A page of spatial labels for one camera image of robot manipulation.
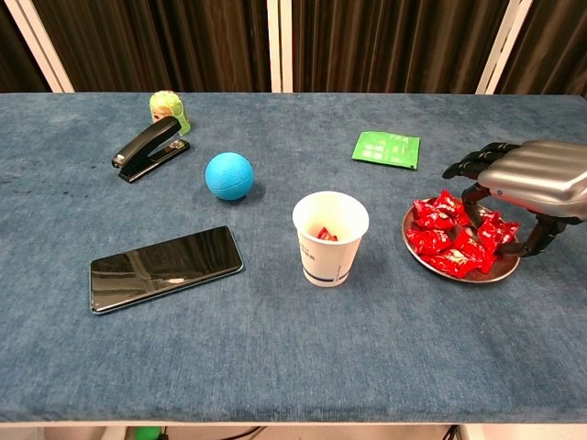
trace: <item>green packet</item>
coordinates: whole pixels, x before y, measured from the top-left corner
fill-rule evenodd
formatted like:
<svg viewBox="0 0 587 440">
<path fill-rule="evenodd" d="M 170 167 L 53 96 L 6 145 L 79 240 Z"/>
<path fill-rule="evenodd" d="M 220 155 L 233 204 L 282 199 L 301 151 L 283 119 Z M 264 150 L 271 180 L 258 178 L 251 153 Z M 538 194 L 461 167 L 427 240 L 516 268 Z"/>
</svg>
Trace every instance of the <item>green packet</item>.
<svg viewBox="0 0 587 440">
<path fill-rule="evenodd" d="M 382 131 L 363 131 L 359 135 L 352 158 L 416 170 L 420 138 Z"/>
</svg>

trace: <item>metal plate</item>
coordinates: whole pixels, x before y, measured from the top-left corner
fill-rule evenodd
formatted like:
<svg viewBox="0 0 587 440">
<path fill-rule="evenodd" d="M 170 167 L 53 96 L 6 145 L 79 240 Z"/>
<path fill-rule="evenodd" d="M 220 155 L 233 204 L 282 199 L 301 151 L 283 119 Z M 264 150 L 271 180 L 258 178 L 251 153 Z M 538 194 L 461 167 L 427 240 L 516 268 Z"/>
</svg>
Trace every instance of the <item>metal plate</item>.
<svg viewBox="0 0 587 440">
<path fill-rule="evenodd" d="M 433 203 L 436 198 L 425 199 L 425 202 Z M 480 206 L 482 210 L 487 213 L 491 211 L 485 207 Z M 464 278 L 455 278 L 447 273 L 444 273 L 436 268 L 433 268 L 428 263 L 423 261 L 414 251 L 412 247 L 412 243 L 408 240 L 405 231 L 407 231 L 410 227 L 415 226 L 414 223 L 414 207 L 412 206 L 408 209 L 407 213 L 405 213 L 404 221 L 402 222 L 402 237 L 404 238 L 404 243 L 407 246 L 410 253 L 417 259 L 420 264 L 424 267 L 432 270 L 433 272 L 437 273 L 440 276 L 445 278 L 449 278 L 451 280 L 460 281 L 460 282 L 473 282 L 477 284 L 483 284 L 487 282 L 495 282 L 499 280 L 503 280 L 505 277 L 510 275 L 516 268 L 517 265 L 520 263 L 520 258 L 515 257 L 513 255 L 500 255 L 497 257 L 497 260 L 493 263 L 491 270 L 489 273 L 484 274 L 481 273 L 479 270 L 475 269 L 470 271 Z M 454 240 L 460 232 L 460 226 L 453 227 L 450 231 L 448 231 L 450 240 Z"/>
</svg>

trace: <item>robotic hand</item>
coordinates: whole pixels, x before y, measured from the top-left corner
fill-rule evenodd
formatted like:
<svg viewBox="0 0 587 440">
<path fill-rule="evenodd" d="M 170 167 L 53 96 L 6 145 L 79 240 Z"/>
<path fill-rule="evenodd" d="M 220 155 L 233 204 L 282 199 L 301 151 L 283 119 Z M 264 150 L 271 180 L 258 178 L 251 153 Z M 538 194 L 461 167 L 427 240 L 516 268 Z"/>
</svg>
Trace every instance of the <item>robotic hand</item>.
<svg viewBox="0 0 587 440">
<path fill-rule="evenodd" d="M 475 228 L 482 224 L 477 202 L 492 195 L 537 215 L 525 243 L 507 243 L 502 254 L 530 257 L 542 252 L 567 225 L 587 220 L 587 145 L 531 140 L 522 145 L 489 144 L 452 164 L 445 179 L 464 176 L 476 182 L 462 193 Z"/>
</svg>

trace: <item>black smartphone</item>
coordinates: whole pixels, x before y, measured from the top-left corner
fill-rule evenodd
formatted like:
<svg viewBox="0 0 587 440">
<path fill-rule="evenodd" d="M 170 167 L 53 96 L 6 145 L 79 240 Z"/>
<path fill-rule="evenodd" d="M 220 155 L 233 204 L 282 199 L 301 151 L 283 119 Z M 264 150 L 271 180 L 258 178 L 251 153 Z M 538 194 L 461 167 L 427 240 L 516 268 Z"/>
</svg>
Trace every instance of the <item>black smartphone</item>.
<svg viewBox="0 0 587 440">
<path fill-rule="evenodd" d="M 215 227 L 92 261 L 91 309 L 105 314 L 242 269 L 232 232 Z"/>
</svg>

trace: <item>white paper cup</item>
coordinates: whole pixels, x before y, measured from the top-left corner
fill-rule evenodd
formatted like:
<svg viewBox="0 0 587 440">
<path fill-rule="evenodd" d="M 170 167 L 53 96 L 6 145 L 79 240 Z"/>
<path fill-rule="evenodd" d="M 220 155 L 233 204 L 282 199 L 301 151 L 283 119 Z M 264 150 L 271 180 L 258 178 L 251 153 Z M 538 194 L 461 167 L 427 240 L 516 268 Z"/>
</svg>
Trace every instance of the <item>white paper cup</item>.
<svg viewBox="0 0 587 440">
<path fill-rule="evenodd" d="M 304 275 L 321 287 L 334 287 L 349 276 L 360 240 L 369 228 L 369 214 L 355 198 L 342 192 L 314 192 L 293 209 Z M 320 240 L 322 227 L 338 241 Z"/>
</svg>

